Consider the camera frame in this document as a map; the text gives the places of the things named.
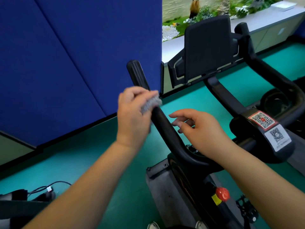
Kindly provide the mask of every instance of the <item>qr code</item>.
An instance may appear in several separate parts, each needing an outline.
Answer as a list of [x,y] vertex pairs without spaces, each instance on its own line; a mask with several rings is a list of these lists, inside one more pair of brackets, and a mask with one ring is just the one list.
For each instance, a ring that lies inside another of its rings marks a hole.
[[258,112],[255,115],[250,117],[256,123],[258,123],[263,129],[269,128],[271,125],[275,123],[275,121],[264,114],[263,112]]
[[279,142],[280,140],[284,139],[283,134],[279,131],[278,128],[274,128],[274,129],[270,130],[269,132],[273,136],[273,138],[276,142]]

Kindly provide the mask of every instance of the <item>hand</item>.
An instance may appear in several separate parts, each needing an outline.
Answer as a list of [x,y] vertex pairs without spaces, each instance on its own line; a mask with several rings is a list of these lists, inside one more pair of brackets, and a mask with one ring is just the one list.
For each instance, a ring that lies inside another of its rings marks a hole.
[[151,111],[141,113],[141,108],[158,91],[148,91],[141,87],[126,88],[119,95],[119,108],[117,111],[118,132],[116,141],[138,152],[142,147],[150,129]]
[[192,145],[208,158],[215,160],[228,145],[234,144],[218,121],[206,112],[182,109],[169,116],[177,118],[172,125],[180,128],[178,133],[184,133]]

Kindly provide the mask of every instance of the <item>left hand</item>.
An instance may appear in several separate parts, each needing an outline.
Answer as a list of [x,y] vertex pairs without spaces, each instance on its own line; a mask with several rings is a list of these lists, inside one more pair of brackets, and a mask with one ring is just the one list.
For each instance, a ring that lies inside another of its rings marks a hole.
[[126,88],[119,95],[117,111],[118,132],[116,142],[136,152],[142,147],[150,129],[152,106],[143,115],[141,108],[158,91],[148,91],[142,87]]

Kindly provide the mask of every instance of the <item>stationary bike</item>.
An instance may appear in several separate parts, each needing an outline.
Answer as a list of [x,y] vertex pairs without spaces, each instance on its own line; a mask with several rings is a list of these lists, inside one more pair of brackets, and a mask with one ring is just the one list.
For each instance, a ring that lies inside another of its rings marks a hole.
[[[263,162],[281,163],[294,151],[294,134],[285,128],[305,112],[305,94],[282,74],[260,60],[252,45],[246,23],[231,33],[229,16],[206,19],[185,31],[185,47],[168,62],[172,86],[203,81],[211,93],[234,117],[230,129],[233,141]],[[261,77],[281,90],[291,105],[275,118],[257,109],[244,107],[216,78],[216,74],[244,61]],[[134,85],[149,90],[139,61],[127,64]],[[225,201],[227,190],[216,187],[210,174],[223,170],[213,160],[201,155],[192,145],[185,146],[160,107],[152,111],[152,122],[170,149],[168,163],[179,185],[208,228],[250,228],[258,213],[244,198],[239,203],[242,225]]]

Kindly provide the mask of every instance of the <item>green floor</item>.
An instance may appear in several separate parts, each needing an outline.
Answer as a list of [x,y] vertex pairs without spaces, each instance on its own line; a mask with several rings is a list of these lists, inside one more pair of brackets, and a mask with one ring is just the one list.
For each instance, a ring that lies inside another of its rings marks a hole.
[[[262,56],[264,60],[289,79],[305,75],[305,45],[287,43]],[[226,72],[221,83],[244,105],[261,98],[271,89],[266,81],[245,65],[239,65]],[[167,97],[162,106],[166,115],[181,108],[195,108],[213,114],[233,138],[229,129],[231,115],[210,94],[203,83],[196,84],[179,93]],[[0,173],[0,193],[5,194],[17,189],[33,190],[54,181],[75,182],[95,160],[115,140],[116,118],[95,126],[72,138],[45,149],[24,163]],[[145,169],[165,159],[169,153],[156,128],[152,127],[142,150],[134,159],[113,195],[107,212],[99,228],[146,228],[151,221],[162,225],[159,213],[145,182]],[[287,163],[271,165],[280,175],[305,191],[305,178]],[[237,199],[241,191],[226,171],[217,173],[223,186]],[[54,185],[57,194],[66,190],[65,184]],[[268,228],[260,218],[257,228]]]

